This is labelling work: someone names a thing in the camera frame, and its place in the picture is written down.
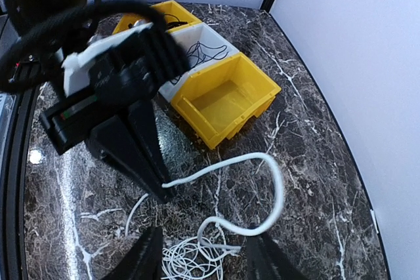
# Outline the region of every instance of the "white storage bin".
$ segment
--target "white storage bin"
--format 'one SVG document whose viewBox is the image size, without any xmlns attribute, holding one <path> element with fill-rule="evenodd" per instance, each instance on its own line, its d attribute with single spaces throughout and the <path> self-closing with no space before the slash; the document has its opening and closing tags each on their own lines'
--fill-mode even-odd
<svg viewBox="0 0 420 280">
<path fill-rule="evenodd" d="M 209 56 L 214 56 L 218 52 L 222 51 L 222 49 L 217 50 L 215 48 L 223 47 L 226 45 L 226 49 L 217 56 L 218 60 L 206 60 L 196 67 L 193 66 L 197 63 L 198 59 L 194 56 L 189 57 L 190 64 L 193 68 L 189 72 L 185 73 L 181 78 L 166 82 L 159 90 L 159 93 L 168 102 L 171 102 L 174 95 L 179 91 L 181 86 L 185 83 L 190 75 L 217 62 L 220 62 L 222 57 L 225 59 L 239 53 L 239 50 L 234 45 L 230 44 L 220 34 L 218 34 L 205 23 L 196 24 L 195 26 L 190 26 L 189 28 L 175 31 L 171 35 L 175 38 L 175 41 L 184 48 L 186 52 L 188 52 L 190 48 L 193 47 L 193 45 L 195 45 L 197 42 L 200 42 L 203 45 L 201 46 L 202 53 Z"/>
</svg>

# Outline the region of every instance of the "storage bin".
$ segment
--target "storage bin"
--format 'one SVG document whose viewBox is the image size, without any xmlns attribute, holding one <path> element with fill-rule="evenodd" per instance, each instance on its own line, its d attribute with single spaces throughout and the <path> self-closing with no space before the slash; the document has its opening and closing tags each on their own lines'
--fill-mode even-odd
<svg viewBox="0 0 420 280">
<path fill-rule="evenodd" d="M 172 36 L 174 37 L 175 41 L 185 49 L 186 52 L 188 52 L 190 48 L 193 47 L 193 45 L 195 45 L 197 42 L 200 42 L 207 47 L 201 47 L 199 56 L 203 56 L 203 54 L 215 56 L 219 52 L 221 53 L 216 56 L 217 59 L 207 58 L 205 62 L 202 62 L 196 67 L 193 67 L 182 77 L 178 77 L 175 80 L 166 82 L 160 88 L 159 92 L 168 102 L 171 102 L 174 95 L 178 92 L 178 90 L 190 75 L 219 62 L 222 58 L 228 58 L 239 53 L 239 50 L 234 45 L 230 44 L 227 40 L 225 40 L 215 30 L 210 28 L 205 23 L 196 24 L 194 26 L 190 26 L 189 28 L 175 31 L 172 33 Z M 189 59 L 191 66 L 197 64 L 197 57 L 191 56 Z"/>
<path fill-rule="evenodd" d="M 186 10 L 183 6 L 181 6 L 174 0 L 165 1 L 164 3 L 157 3 L 152 7 L 166 14 L 165 20 L 167 23 L 176 22 L 178 21 L 178 19 L 180 21 L 187 22 L 187 24 L 185 25 L 170 29 L 170 32 L 181 30 L 183 28 L 187 28 L 188 26 L 201 23 L 201 20 L 199 18 L 191 14 L 188 10 Z M 141 16 L 139 15 L 125 14 L 123 18 L 119 21 L 118 25 L 115 27 L 113 34 L 129 29 L 130 26 L 134 26 L 134 23 L 136 23 L 136 21 L 140 19 Z"/>
<path fill-rule="evenodd" d="M 192 74 L 172 99 L 210 149 L 260 116 L 281 88 L 242 53 Z"/>
</svg>

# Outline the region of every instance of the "dark marble countertop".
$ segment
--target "dark marble countertop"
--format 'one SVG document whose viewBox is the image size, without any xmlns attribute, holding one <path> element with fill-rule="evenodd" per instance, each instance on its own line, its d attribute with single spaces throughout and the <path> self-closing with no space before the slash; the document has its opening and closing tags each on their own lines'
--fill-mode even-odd
<svg viewBox="0 0 420 280">
<path fill-rule="evenodd" d="M 285 176 L 285 209 L 269 231 L 309 279 L 386 279 L 387 271 L 366 193 L 322 95 L 273 19 L 259 10 L 186 5 L 265 71 L 283 91 L 232 140 L 209 150 L 162 98 L 154 107 L 159 144 L 171 176 L 181 178 L 252 151 L 267 152 Z M 110 34 L 117 18 L 101 23 Z M 56 102 L 41 87 L 35 117 Z M 241 226 L 270 212 L 271 175 L 260 161 L 225 168 L 180 186 L 168 205 L 148 198 L 80 144 L 58 156 L 37 119 L 32 126 L 25 186 L 25 246 L 30 279 L 100 279 L 148 226 L 163 226 L 165 246 L 193 237 L 208 216 Z M 217 237 L 217 230 L 206 230 Z M 225 232 L 229 243 L 243 238 Z M 224 261 L 227 279 L 245 279 L 244 250 Z"/>
</svg>

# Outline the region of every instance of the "yellow storage bin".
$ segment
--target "yellow storage bin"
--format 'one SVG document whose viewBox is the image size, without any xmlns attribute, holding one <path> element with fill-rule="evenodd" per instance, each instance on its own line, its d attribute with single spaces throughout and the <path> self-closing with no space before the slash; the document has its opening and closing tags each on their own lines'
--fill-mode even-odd
<svg viewBox="0 0 420 280">
<path fill-rule="evenodd" d="M 281 88 L 239 53 L 191 75 L 172 99 L 210 149 L 260 116 Z"/>
<path fill-rule="evenodd" d="M 188 10 L 186 10 L 175 0 L 165 1 L 164 3 L 157 3 L 152 7 L 165 14 L 165 20 L 167 23 L 176 22 L 178 20 L 187 22 L 187 24 L 183 26 L 178 26 L 176 28 L 170 29 L 170 32 L 178 31 L 188 26 L 201 23 L 201 20 L 199 18 L 191 14 Z M 136 23 L 137 20 L 140 19 L 141 16 L 139 15 L 125 14 L 123 18 L 119 21 L 118 25 L 115 27 L 115 30 L 112 34 L 117 34 L 119 32 L 129 29 L 131 26 L 134 26 L 134 23 Z"/>
</svg>

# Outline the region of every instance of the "tangled white cable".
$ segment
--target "tangled white cable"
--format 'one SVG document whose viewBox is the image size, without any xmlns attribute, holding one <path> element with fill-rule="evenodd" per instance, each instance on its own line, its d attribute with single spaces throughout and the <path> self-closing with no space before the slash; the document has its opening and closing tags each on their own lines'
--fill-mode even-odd
<svg viewBox="0 0 420 280">
<path fill-rule="evenodd" d="M 170 249 L 163 249 L 162 272 L 167 280 L 204 280 L 216 275 L 218 280 L 223 279 L 223 258 L 217 249 L 203 247 L 206 255 L 214 262 L 201 261 L 199 257 L 197 237 L 191 237 L 181 243 L 172 246 Z"/>
<path fill-rule="evenodd" d="M 272 209 L 272 212 L 270 213 L 270 215 L 268 216 L 268 218 L 257 228 L 255 229 L 245 229 L 245 228 L 241 228 L 239 226 L 235 226 L 234 224 L 232 224 L 231 222 L 223 219 L 223 218 L 219 218 L 217 216 L 211 216 L 207 219 L 205 219 L 203 221 L 203 223 L 201 224 L 201 226 L 198 229 L 198 235 L 197 235 L 197 246 L 198 246 L 198 250 L 201 253 L 201 255 L 204 256 L 204 258 L 206 260 L 208 260 L 209 263 L 214 263 L 214 262 L 222 262 L 222 259 L 230 254 L 234 254 L 236 252 L 238 252 L 241 247 L 239 246 L 231 246 L 231 245 L 226 245 L 226 244 L 211 244 L 210 242 L 208 242 L 208 240 L 203 238 L 203 232 L 206 229 L 206 227 L 210 224 L 210 223 L 216 223 L 219 224 L 220 226 L 224 227 L 225 229 L 235 233 L 235 234 L 239 234 L 242 236 L 257 236 L 260 235 L 262 233 L 264 233 L 265 231 L 267 231 L 268 229 L 270 229 L 277 221 L 277 219 L 280 217 L 280 214 L 283 211 L 283 207 L 284 207 L 284 185 L 283 185 L 283 176 L 282 176 L 282 172 L 277 164 L 277 162 L 273 159 L 273 157 L 271 155 L 268 155 L 266 153 L 248 153 L 245 155 L 241 155 L 239 157 L 234 157 L 232 159 L 229 160 L 225 160 L 219 163 L 216 163 L 214 165 L 211 165 L 209 167 L 206 167 L 205 169 L 202 169 L 201 171 L 186 177 L 186 178 L 182 178 L 180 180 L 174 180 L 173 182 L 170 182 L 168 184 L 163 184 L 162 187 L 163 188 L 170 188 L 173 186 L 177 186 L 177 185 L 181 185 L 181 184 L 185 184 L 185 183 L 189 183 L 189 182 L 193 182 L 194 180 L 197 180 L 198 178 L 202 177 L 203 175 L 210 173 L 214 170 L 220 169 L 222 167 L 225 167 L 227 165 L 231 165 L 231 164 L 236 164 L 239 162 L 243 162 L 246 160 L 251 160 L 251 159 L 263 159 L 264 161 L 266 161 L 268 163 L 268 166 L 270 167 L 271 173 L 272 173 L 272 177 L 273 177 L 273 181 L 274 181 L 274 193 L 275 193 L 275 202 L 274 202 L 274 208 Z M 184 250 L 183 247 L 179 247 L 177 248 L 179 250 Z M 214 257 L 214 255 L 210 255 L 209 254 L 209 249 L 222 249 L 224 250 L 224 253 L 222 254 L 218 254 L 218 256 Z M 179 252 L 176 255 L 177 258 L 180 258 L 180 262 L 184 262 L 184 260 L 182 260 L 183 255 L 181 255 Z M 205 278 L 193 278 L 193 277 L 185 277 L 185 278 L 167 278 L 167 279 L 205 279 Z"/>
<path fill-rule="evenodd" d="M 197 180 L 203 175 L 210 173 L 214 170 L 220 169 L 227 165 L 236 164 L 251 159 L 263 159 L 268 163 L 270 167 L 273 181 L 274 181 L 274 194 L 275 201 L 272 212 L 268 218 L 255 229 L 245 229 L 239 226 L 235 226 L 233 223 L 216 216 L 211 216 L 203 221 L 198 229 L 198 235 L 190 239 L 186 239 L 181 243 L 172 246 L 170 249 L 163 249 L 163 264 L 162 271 L 165 277 L 162 279 L 167 280 L 204 280 L 210 276 L 216 274 L 218 280 L 223 279 L 223 259 L 228 255 L 235 255 L 241 249 L 240 246 L 231 246 L 225 244 L 212 244 L 210 240 L 203 237 L 203 232 L 210 223 L 216 223 L 219 227 L 223 227 L 235 234 L 242 236 L 257 236 L 268 229 L 270 229 L 280 217 L 284 207 L 284 184 L 282 172 L 277 162 L 266 153 L 248 153 L 239 157 L 234 157 L 229 160 L 225 160 L 201 171 L 180 180 L 174 180 L 168 184 L 163 184 L 163 188 L 170 188 L 173 186 L 186 184 Z M 135 205 L 131 211 L 130 218 L 132 217 L 136 208 L 143 202 L 147 197 L 143 195 L 142 198 Z M 125 233 L 127 235 L 130 220 L 127 221 Z"/>
</svg>

